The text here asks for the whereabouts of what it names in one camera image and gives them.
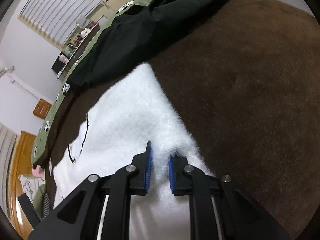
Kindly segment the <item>white vertical window blinds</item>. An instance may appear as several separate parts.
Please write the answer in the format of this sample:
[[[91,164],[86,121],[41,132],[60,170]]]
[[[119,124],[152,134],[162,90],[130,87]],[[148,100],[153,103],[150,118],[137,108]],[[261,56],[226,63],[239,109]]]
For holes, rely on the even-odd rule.
[[[67,44],[76,21],[89,16],[102,0],[28,0],[18,18],[56,47]]]

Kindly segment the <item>black garment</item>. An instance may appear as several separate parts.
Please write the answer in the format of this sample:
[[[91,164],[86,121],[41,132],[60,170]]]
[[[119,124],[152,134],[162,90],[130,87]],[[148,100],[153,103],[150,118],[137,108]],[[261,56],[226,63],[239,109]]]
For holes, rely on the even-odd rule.
[[[118,16],[100,36],[88,59],[67,78],[92,87],[121,77],[186,37],[229,0],[153,0]]]

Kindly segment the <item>green folded quilt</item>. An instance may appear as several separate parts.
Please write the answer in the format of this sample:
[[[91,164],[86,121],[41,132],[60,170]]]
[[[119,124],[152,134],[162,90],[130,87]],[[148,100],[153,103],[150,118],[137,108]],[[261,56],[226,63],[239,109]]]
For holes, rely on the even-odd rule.
[[[45,192],[47,192],[46,185],[41,185],[38,188],[37,193],[35,194],[35,197],[33,199],[33,207],[40,219],[41,219],[41,210],[42,210],[42,198]]]

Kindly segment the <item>white printed pillow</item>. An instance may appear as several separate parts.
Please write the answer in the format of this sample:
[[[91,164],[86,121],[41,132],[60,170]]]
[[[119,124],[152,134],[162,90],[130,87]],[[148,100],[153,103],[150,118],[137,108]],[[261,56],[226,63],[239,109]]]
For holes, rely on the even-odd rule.
[[[23,192],[29,197],[31,202],[33,202],[33,199],[35,197],[35,194],[37,193],[38,188],[41,185],[46,185],[45,178],[37,178],[30,174],[21,174],[18,176],[22,190]]]

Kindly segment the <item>dark wall shelf desk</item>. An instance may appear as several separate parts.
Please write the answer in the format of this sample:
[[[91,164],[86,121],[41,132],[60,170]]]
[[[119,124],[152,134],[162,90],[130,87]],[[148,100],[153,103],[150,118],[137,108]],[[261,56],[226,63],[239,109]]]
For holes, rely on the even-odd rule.
[[[65,73],[80,58],[88,43],[100,30],[98,21],[90,20],[85,16],[79,17],[75,24],[74,34],[67,40],[65,49],[60,52],[52,66],[52,71],[56,74],[56,80],[65,76]]]

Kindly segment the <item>small wooden drawer cabinet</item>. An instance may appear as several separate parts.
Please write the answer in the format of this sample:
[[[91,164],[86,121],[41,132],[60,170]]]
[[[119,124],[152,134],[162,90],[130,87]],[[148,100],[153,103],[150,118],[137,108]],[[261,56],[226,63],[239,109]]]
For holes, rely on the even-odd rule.
[[[52,104],[44,99],[40,99],[33,110],[33,115],[40,119],[45,119],[50,111]]]

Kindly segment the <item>green panda bedsheet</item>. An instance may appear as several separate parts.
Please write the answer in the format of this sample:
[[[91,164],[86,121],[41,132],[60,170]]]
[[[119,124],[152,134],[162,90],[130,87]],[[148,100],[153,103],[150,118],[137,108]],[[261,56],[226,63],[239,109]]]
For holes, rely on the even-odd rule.
[[[67,76],[69,77],[72,72],[79,70],[82,65],[84,65],[85,60],[88,59],[89,55],[91,54],[91,51],[95,44],[99,41],[99,38],[101,34],[108,29],[114,20],[126,13],[127,11],[131,12],[132,14],[135,14],[134,10],[142,9],[142,7],[148,6],[153,0],[129,0],[127,3],[122,5],[118,11],[112,16],[101,28],[100,30],[93,36],[91,41],[88,43],[87,46],[85,46],[84,51],[81,53],[81,55],[78,57],[78,59],[72,64],[71,69],[68,71]],[[54,103],[52,104],[52,107],[50,108],[46,118],[44,119],[44,122],[39,130],[39,133],[34,141],[33,150],[31,153],[31,164],[33,168],[36,168],[38,166],[45,166],[45,159],[46,155],[48,154],[48,151],[46,150],[46,144],[48,141],[48,135],[50,133],[50,130],[52,129],[52,125],[54,122],[54,118],[57,114],[57,112],[64,113],[65,111],[62,109],[61,104],[63,103],[63,100],[68,92],[68,89],[70,88],[70,84],[68,83],[67,79],[64,79],[63,81],[63,87],[59,91],[59,93],[56,96],[56,99]]]

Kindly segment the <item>wooden headboard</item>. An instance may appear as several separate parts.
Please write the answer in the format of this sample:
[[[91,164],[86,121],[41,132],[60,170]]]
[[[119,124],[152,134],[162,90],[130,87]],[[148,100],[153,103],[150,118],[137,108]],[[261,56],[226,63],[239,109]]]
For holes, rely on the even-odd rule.
[[[23,239],[28,238],[33,228],[27,220],[18,201],[18,197],[23,194],[19,176],[22,174],[31,174],[31,150],[33,149],[35,138],[35,135],[26,131],[22,131],[17,137],[10,159],[7,182],[9,219],[13,224],[14,229]]]

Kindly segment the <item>white fluffy cardigan black trim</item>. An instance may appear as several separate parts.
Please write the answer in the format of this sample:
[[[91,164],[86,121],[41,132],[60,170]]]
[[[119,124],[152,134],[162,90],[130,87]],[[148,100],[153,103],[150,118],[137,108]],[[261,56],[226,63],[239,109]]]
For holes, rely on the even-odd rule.
[[[60,204],[90,174],[114,174],[152,148],[148,194],[131,199],[131,239],[189,239],[189,198],[175,197],[168,162],[174,153],[210,174],[199,148],[164,94],[147,63],[109,88],[88,111],[77,138],[64,147],[54,167],[54,205]]]

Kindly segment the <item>grey striped garment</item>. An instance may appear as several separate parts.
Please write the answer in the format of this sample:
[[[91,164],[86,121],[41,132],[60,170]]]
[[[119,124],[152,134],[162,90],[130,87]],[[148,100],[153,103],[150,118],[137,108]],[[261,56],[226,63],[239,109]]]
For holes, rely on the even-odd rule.
[[[45,192],[42,198],[41,219],[44,220],[50,214],[51,210],[50,196]]]

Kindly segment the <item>brown fleece blanket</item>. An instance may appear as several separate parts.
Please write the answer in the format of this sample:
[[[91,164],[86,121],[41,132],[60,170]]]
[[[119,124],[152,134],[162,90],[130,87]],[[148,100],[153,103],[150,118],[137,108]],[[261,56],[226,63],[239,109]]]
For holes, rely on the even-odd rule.
[[[229,0],[144,63],[209,175],[237,180],[291,238],[298,237],[319,206],[318,22],[276,0]],[[70,85],[65,112],[49,137],[53,202],[53,169],[64,147],[100,97],[131,72],[92,87]]]

